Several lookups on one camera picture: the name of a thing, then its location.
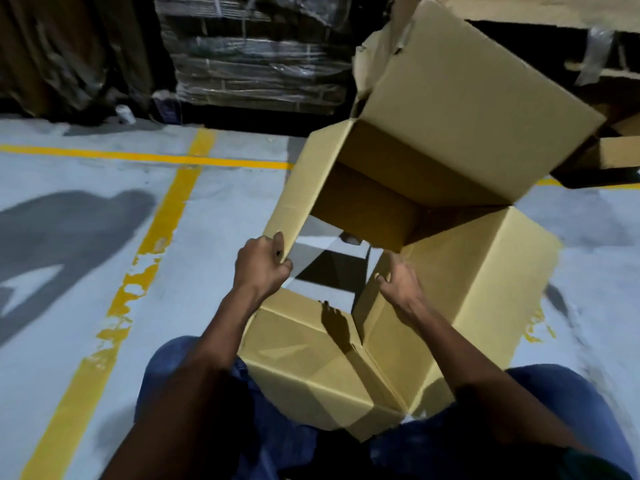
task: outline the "left hand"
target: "left hand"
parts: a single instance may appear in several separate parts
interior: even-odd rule
[[[256,293],[259,303],[276,293],[293,270],[290,259],[280,263],[283,250],[281,232],[273,239],[264,235],[249,239],[238,251],[234,288]]]

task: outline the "gray floor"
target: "gray floor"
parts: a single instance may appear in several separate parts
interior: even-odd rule
[[[184,155],[195,131],[4,120],[0,144]],[[219,132],[209,156],[293,162],[302,145],[300,138]],[[176,167],[0,152],[0,168],[0,465],[3,478],[18,479],[76,367],[94,350]],[[131,332],[64,478],[100,475],[131,427],[149,357],[171,338],[202,332],[231,286],[238,247],[262,232],[285,179],[283,170],[204,167],[147,295],[132,308]],[[585,376],[640,451],[640,191],[541,185],[518,207],[566,247],[513,365],[560,363]],[[77,242],[56,240],[60,222],[81,236]],[[5,228],[46,236],[48,244]],[[310,219],[286,286],[348,310],[353,282],[367,278],[379,251],[339,234]],[[96,242],[105,250],[97,252]],[[323,253],[340,272],[312,283],[308,268]]]

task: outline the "blue jeans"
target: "blue jeans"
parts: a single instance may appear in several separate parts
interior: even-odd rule
[[[197,337],[179,337],[156,351],[142,379],[136,418],[197,341]],[[618,423],[587,380],[560,365],[529,365],[507,372],[564,421],[583,445],[640,480]],[[368,465],[425,480],[469,478],[456,459],[456,450],[457,443],[469,441],[474,434],[457,404],[359,444],[345,431],[320,431],[286,418],[262,395],[239,358],[231,376],[224,411],[230,426],[227,443],[238,450],[230,472],[235,472],[237,480],[276,480],[278,473],[295,477],[300,468],[311,468],[320,477],[324,460],[343,465],[347,476],[344,466],[353,464],[356,477],[363,477],[362,465]]]

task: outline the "hand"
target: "hand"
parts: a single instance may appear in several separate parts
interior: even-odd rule
[[[400,254],[385,251],[389,257],[391,281],[378,275],[376,281],[380,293],[393,305],[396,313],[409,318],[411,322],[424,318],[435,312],[422,290],[418,275],[411,264],[404,261]]]
[[[280,263],[284,250],[281,232],[273,236],[249,239],[238,251],[234,289],[242,289],[255,295],[257,307],[276,293],[291,274],[293,264],[290,259]]]

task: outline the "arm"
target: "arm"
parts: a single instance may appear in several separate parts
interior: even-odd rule
[[[178,479],[197,471],[198,444],[222,413],[225,380],[247,320],[291,273],[290,260],[280,263],[283,249],[282,233],[277,233],[273,240],[250,239],[238,252],[232,290],[194,350],[124,439],[102,480]]]
[[[428,302],[411,265],[396,254],[390,260],[391,281],[377,277],[380,293],[423,338],[459,404],[478,412],[499,444],[540,443],[586,451],[555,414]]]

